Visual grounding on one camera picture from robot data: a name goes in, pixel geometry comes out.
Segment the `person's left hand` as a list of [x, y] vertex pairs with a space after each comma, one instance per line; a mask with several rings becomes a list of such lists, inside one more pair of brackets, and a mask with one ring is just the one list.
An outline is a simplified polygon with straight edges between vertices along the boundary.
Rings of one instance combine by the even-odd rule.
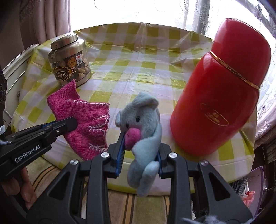
[[32, 183], [30, 182], [26, 167], [20, 171], [19, 177], [20, 180], [22, 180], [22, 184], [20, 184], [17, 179], [12, 177], [10, 180], [2, 182], [1, 185], [8, 196], [20, 193], [25, 201], [26, 208], [29, 210], [37, 200], [37, 196]]

